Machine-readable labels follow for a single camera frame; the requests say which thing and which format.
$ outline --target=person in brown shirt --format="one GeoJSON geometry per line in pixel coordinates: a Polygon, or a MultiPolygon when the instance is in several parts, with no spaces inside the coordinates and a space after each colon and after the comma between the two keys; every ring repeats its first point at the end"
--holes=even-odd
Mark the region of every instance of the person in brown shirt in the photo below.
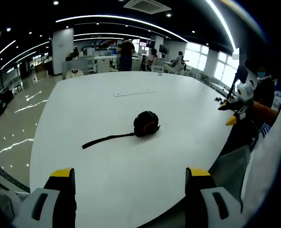
{"type": "Polygon", "coordinates": [[[126,40],[122,43],[121,49],[121,67],[122,71],[132,70],[132,54],[135,53],[134,45],[126,40]]]}

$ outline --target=air conditioning vent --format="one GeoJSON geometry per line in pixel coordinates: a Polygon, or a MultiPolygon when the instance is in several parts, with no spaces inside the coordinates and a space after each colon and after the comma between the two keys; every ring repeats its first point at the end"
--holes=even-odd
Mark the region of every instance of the air conditioning vent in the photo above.
{"type": "Polygon", "coordinates": [[[148,14],[155,14],[171,10],[170,7],[153,0],[131,0],[124,5],[124,8],[141,11],[148,14]]]}

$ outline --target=yellow accent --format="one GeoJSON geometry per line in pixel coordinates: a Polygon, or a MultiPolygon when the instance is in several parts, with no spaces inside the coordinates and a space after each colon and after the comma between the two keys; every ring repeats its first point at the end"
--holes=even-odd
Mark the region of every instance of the yellow accent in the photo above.
{"type": "Polygon", "coordinates": [[[195,176],[210,176],[210,173],[207,172],[206,170],[198,169],[198,168],[191,168],[191,167],[188,167],[188,168],[191,170],[191,175],[193,177],[195,177],[195,176]]]}
{"type": "Polygon", "coordinates": [[[227,102],[225,102],[224,104],[222,104],[221,106],[219,106],[219,108],[225,106],[226,104],[227,104],[227,102]]]}
{"type": "Polygon", "coordinates": [[[69,177],[70,175],[70,170],[72,168],[66,168],[62,170],[56,170],[54,173],[50,175],[50,177],[69,177]]]}
{"type": "Polygon", "coordinates": [[[231,116],[231,118],[227,121],[226,125],[230,126],[230,125],[234,125],[234,124],[236,124],[236,117],[231,116]]]}

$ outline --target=shiny floor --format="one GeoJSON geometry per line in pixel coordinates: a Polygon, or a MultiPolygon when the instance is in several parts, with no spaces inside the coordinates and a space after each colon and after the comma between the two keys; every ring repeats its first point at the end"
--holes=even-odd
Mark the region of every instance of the shiny floor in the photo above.
{"type": "MultiPolygon", "coordinates": [[[[28,187],[37,123],[54,86],[61,79],[62,76],[48,76],[46,71],[32,73],[22,80],[24,89],[14,95],[0,116],[0,166],[28,187]]],[[[11,190],[22,191],[1,176],[0,183],[11,190]]]]}

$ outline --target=curved light strip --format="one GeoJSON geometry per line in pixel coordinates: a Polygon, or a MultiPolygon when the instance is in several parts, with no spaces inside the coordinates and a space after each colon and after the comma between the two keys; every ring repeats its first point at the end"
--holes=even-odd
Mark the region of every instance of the curved light strip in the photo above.
{"type": "Polygon", "coordinates": [[[7,49],[10,45],[14,44],[16,41],[12,41],[11,43],[9,43],[3,50],[0,51],[0,54],[5,50],[7,49]]]}
{"type": "Polygon", "coordinates": [[[84,33],[84,34],[77,34],[77,35],[74,35],[74,36],[77,37],[77,36],[84,36],[84,35],[100,35],[100,34],[102,34],[102,35],[120,35],[120,36],[137,37],[137,38],[141,38],[141,39],[152,40],[152,39],[149,39],[149,38],[135,36],[135,35],[122,34],[122,33],[106,33],[106,32],[103,32],[103,33],[84,33]]]}
{"type": "Polygon", "coordinates": [[[36,52],[36,51],[34,51],[34,52],[32,52],[32,53],[30,53],[30,54],[28,54],[28,55],[26,55],[26,56],[22,57],[20,60],[22,60],[23,58],[28,57],[28,56],[30,56],[30,55],[32,55],[32,54],[34,54],[35,52],[36,52]]]}
{"type": "Polygon", "coordinates": [[[80,41],[80,40],[86,40],[86,39],[123,39],[123,38],[115,38],[115,37],[97,37],[97,38],[75,39],[74,41],[80,41]]]}
{"type": "Polygon", "coordinates": [[[234,50],[236,50],[235,44],[234,44],[234,39],[232,38],[232,35],[230,33],[230,30],[222,16],[222,14],[220,13],[220,11],[218,10],[218,8],[215,6],[215,4],[211,1],[211,0],[206,0],[206,2],[208,3],[208,5],[212,8],[212,10],[215,12],[215,14],[217,15],[217,17],[219,18],[219,20],[221,21],[222,25],[225,28],[225,31],[229,37],[229,40],[231,42],[231,46],[234,50]]]}
{"type": "Polygon", "coordinates": [[[42,44],[39,44],[39,45],[37,45],[37,46],[35,46],[35,47],[30,48],[29,50],[26,50],[26,51],[22,52],[21,54],[17,55],[17,56],[14,57],[13,59],[11,59],[9,62],[7,62],[5,65],[3,65],[2,68],[4,68],[7,64],[9,64],[10,62],[12,62],[12,61],[13,61],[14,59],[16,59],[17,57],[19,57],[19,56],[25,54],[26,52],[28,52],[28,51],[30,51],[30,50],[32,50],[32,49],[34,49],[34,48],[37,48],[37,47],[39,47],[39,46],[41,46],[41,45],[44,45],[44,44],[47,44],[48,42],[49,42],[49,41],[47,41],[47,42],[45,42],[45,43],[42,43],[42,44]]]}
{"type": "Polygon", "coordinates": [[[160,27],[160,26],[157,26],[157,25],[154,25],[154,24],[151,24],[151,23],[142,21],[142,20],[137,20],[137,19],[134,19],[134,18],[127,18],[127,17],[113,16],[113,15],[86,15],[86,16],[78,16],[78,17],[64,18],[64,19],[57,20],[56,22],[61,22],[61,21],[65,21],[65,20],[72,20],[72,19],[78,19],[78,18],[116,18],[116,19],[131,20],[131,21],[135,21],[135,22],[138,22],[138,23],[142,23],[142,24],[145,24],[145,25],[149,25],[149,26],[155,27],[155,28],[157,28],[157,29],[161,29],[161,30],[163,30],[163,31],[165,31],[165,32],[168,32],[168,33],[172,34],[173,36],[176,36],[176,37],[182,39],[183,41],[189,43],[188,40],[182,38],[182,37],[179,36],[178,34],[175,34],[175,33],[173,33],[173,32],[170,32],[169,30],[167,30],[167,29],[165,29],[165,28],[162,28],[162,27],[160,27]]]}

